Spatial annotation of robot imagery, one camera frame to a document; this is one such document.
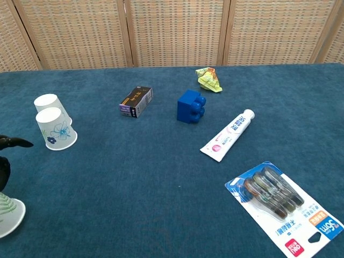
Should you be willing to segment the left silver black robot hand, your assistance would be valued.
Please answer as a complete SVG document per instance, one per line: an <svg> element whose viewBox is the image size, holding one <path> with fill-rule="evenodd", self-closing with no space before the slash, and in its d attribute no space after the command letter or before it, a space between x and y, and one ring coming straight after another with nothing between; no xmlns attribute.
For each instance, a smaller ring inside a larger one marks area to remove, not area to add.
<svg viewBox="0 0 344 258"><path fill-rule="evenodd" d="M30 148L34 144L21 138L11 138L6 135L1 135L1 150L9 147L24 147ZM1 191L6 187L11 174L10 162L6 157L1 156Z"/></svg>

